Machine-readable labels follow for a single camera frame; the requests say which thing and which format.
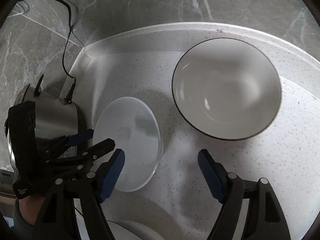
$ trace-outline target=blue gripper pad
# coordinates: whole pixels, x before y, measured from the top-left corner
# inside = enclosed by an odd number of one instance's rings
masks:
[[[111,196],[111,193],[124,166],[124,161],[124,151],[121,149],[116,149],[110,160],[107,163],[102,163],[99,167],[97,173],[103,168],[107,169],[104,178],[102,178],[102,183],[100,184],[99,190],[99,197],[102,202]]]
[[[223,189],[226,183],[225,175],[227,174],[227,171],[221,164],[216,163],[212,159],[206,149],[203,149],[199,152],[198,164],[212,196],[220,203],[224,203],[227,199]]]
[[[90,140],[93,137],[93,132],[94,132],[94,130],[87,129],[87,130],[84,130],[76,135],[73,135],[68,138],[67,145],[74,147],[74,146],[79,145],[80,143],[83,143],[87,140]]]

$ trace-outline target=white ceramic bowl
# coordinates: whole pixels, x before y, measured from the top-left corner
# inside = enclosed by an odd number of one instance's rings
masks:
[[[133,221],[117,221],[115,223],[127,229],[141,240],[164,240],[156,231],[140,223]]]
[[[186,52],[172,78],[174,101],[197,130],[237,140],[267,128],[281,104],[281,83],[269,59],[240,40],[201,42]]]
[[[150,108],[132,97],[118,98],[102,112],[93,134],[93,144],[111,138],[125,154],[125,163],[115,189],[132,192],[152,178],[163,155],[159,126]],[[113,152],[96,161],[95,168]]]
[[[84,219],[78,212],[76,212],[76,220],[79,228],[81,240],[90,240],[87,228],[85,227]],[[110,230],[115,237],[115,240],[142,240],[137,237],[134,233],[118,225],[117,223],[107,221]]]

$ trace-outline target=speckled countertop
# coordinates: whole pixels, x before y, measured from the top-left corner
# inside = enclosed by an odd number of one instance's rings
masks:
[[[171,80],[177,62],[195,44],[217,37],[253,44],[281,76],[279,114],[268,129],[253,138],[210,138],[192,128],[174,105]],[[133,96],[154,112],[164,140],[164,156],[151,181],[136,192],[114,191],[103,204],[108,219],[140,222],[167,240],[206,239],[221,208],[197,164],[197,153],[206,148],[215,161],[242,179],[268,178],[292,240],[304,236],[320,210],[320,63],[316,59],[266,33],[206,23],[134,30],[92,44],[81,55],[71,70],[79,76],[74,101],[88,124],[94,128],[114,99]],[[69,86],[67,82],[62,93]],[[241,236],[245,211],[246,205],[235,239]]]

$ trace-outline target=black power cord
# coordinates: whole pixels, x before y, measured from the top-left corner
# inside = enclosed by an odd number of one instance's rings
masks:
[[[67,76],[74,79],[74,82],[73,82],[73,84],[72,84],[72,86],[71,86],[71,88],[70,88],[70,90],[69,90],[69,92],[68,92],[68,95],[65,97],[65,101],[71,104],[71,103],[72,103],[72,95],[73,95],[73,91],[75,90],[75,87],[76,87],[76,81],[77,81],[77,79],[76,79],[76,77],[71,76],[71,75],[68,73],[68,71],[66,70],[66,67],[65,67],[65,65],[64,65],[64,57],[65,57],[65,53],[66,53],[66,49],[67,49],[67,44],[68,44],[68,42],[69,42],[69,38],[70,38],[71,33],[73,33],[73,35],[74,35],[76,38],[77,38],[77,36],[74,34],[74,32],[73,32],[73,30],[72,30],[72,27],[73,27],[73,26],[71,25],[71,16],[72,16],[72,13],[71,13],[71,7],[70,7],[70,5],[69,5],[67,2],[65,2],[64,0],[55,0],[55,1],[63,4],[63,5],[68,9],[68,14],[69,14],[69,20],[68,20],[69,34],[68,34],[67,41],[66,41],[66,44],[65,44],[65,46],[64,46],[64,50],[63,50],[63,54],[62,54],[62,67],[63,67],[64,72],[67,74]]]

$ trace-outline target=marble wall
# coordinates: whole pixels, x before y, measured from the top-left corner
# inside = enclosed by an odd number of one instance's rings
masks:
[[[320,59],[320,28],[301,0],[68,1],[78,8],[75,33],[85,44],[149,25],[221,22],[276,35]],[[67,11],[55,1],[33,0],[26,16],[62,36],[68,33]]]
[[[67,0],[75,33],[85,44],[149,25],[202,21],[254,28],[283,38],[320,59],[320,28],[301,0]],[[58,95],[65,81],[62,50],[68,13],[52,0],[28,1],[30,11],[0,30],[0,126],[17,92],[45,74],[43,87]],[[71,37],[68,68],[83,45]],[[9,165],[0,130],[0,168]]]

